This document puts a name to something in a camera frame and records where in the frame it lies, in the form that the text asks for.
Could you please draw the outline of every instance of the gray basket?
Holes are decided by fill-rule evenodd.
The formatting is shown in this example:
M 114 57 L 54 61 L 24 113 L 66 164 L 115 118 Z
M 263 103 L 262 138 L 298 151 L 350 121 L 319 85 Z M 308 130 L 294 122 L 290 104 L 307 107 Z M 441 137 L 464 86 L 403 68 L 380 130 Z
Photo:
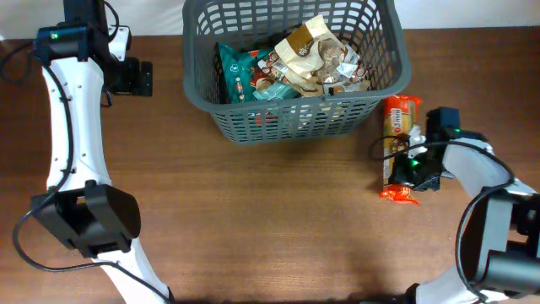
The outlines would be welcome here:
M 182 13 L 186 96 L 239 144 L 350 133 L 382 98 L 397 94 L 411 79 L 392 0 L 187 0 Z M 370 90 L 229 104 L 217 42 L 242 52 L 273 47 L 318 14 L 370 68 Z

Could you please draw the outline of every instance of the wood grain surface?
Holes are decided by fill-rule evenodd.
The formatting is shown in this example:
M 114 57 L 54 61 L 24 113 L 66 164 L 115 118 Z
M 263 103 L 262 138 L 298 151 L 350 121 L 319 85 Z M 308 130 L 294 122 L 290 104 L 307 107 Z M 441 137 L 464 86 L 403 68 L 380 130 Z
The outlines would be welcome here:
M 540 30 L 407 30 L 413 80 L 403 92 L 461 110 L 495 153 L 540 189 Z M 20 41 L 3 41 L 3 57 Z M 181 300 L 325 301 L 399 294 L 454 263 L 469 197 L 457 181 L 417 193 L 421 208 L 378 198 L 380 108 L 350 136 L 239 146 L 183 94 L 182 37 L 135 37 L 130 55 L 154 63 L 154 97 L 116 97 L 102 111 L 116 187 L 137 198 L 141 240 L 158 276 Z M 24 68 L 24 56 L 8 66 Z M 0 83 L 0 302 L 122 303 L 105 273 L 48 274 L 15 253 L 11 230 L 45 190 L 48 97 L 34 66 L 24 85 Z M 30 256 L 82 263 L 31 221 Z M 519 303 L 537 302 L 527 298 Z

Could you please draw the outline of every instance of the white wall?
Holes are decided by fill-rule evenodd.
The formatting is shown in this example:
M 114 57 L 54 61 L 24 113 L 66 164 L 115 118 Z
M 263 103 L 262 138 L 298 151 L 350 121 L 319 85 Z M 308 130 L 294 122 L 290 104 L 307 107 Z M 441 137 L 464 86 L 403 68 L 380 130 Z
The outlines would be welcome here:
M 185 0 L 110 0 L 134 35 L 179 35 Z M 395 0 L 403 28 L 540 25 L 540 0 Z M 0 40 L 63 20 L 62 0 L 0 0 Z

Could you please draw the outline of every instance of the basket rim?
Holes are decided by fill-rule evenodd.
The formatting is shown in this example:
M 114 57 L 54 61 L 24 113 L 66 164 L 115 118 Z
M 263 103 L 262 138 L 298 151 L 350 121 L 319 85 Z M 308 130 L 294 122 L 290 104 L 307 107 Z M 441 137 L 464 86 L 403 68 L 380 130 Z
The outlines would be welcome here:
M 192 25 L 192 3 L 200 3 L 201 0 L 186 0 L 184 8 L 182 9 L 182 17 L 184 20 L 184 32 L 183 32 L 183 62 L 184 62 L 184 77 L 183 87 L 184 94 L 187 99 L 198 109 L 206 112 L 224 112 L 224 111 L 238 111 L 238 110 L 256 110 L 268 107 L 284 107 L 284 106 L 304 106 L 314 105 L 318 103 L 332 103 L 332 102 L 344 102 L 351 100 L 381 100 L 383 98 L 395 95 L 404 90 L 413 76 L 412 66 L 408 56 L 407 48 L 405 46 L 405 40 L 403 38 L 402 26 L 397 16 L 396 6 L 394 0 L 380 0 L 376 1 L 381 9 L 388 13 L 388 20 L 390 22 L 390 34 L 393 35 L 396 42 L 396 53 L 399 57 L 401 64 L 401 73 L 397 77 L 396 81 L 383 90 L 371 90 L 364 92 L 349 92 L 341 93 L 339 95 L 323 95 L 317 97 L 307 98 L 294 98 L 289 100 L 258 100 L 248 103 L 238 104 L 214 104 L 207 100 L 204 100 L 195 91 L 195 79 L 192 77 L 191 72 L 195 68 L 195 62 L 191 60 L 193 54 L 193 37 L 195 31 Z

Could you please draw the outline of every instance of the brown tabletop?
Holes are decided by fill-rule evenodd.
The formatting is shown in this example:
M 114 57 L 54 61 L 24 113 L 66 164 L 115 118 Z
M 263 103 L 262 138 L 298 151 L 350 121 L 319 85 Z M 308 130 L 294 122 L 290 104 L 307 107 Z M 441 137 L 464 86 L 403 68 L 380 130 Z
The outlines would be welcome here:
M 540 30 L 407 30 L 413 80 L 403 92 L 461 110 L 516 175 L 539 189 Z M 4 41 L 0 54 L 18 45 Z M 375 111 L 340 139 L 239 146 L 192 106 L 182 88 L 182 37 L 136 37 L 130 55 L 154 63 L 154 97 L 115 97 L 102 111 L 114 185 L 137 198 L 141 241 L 179 299 L 324 301 L 399 294 L 454 263 L 469 197 L 458 181 L 416 193 L 421 208 L 378 198 L 381 135 Z M 23 69 L 23 56 L 8 72 Z M 45 190 L 51 157 L 49 101 L 34 66 L 21 86 L 0 82 L 0 302 L 122 303 L 101 269 L 48 274 L 11 243 L 29 197 Z M 22 244 L 39 262 L 82 263 L 35 221 Z M 533 303 L 528 298 L 519 303 Z

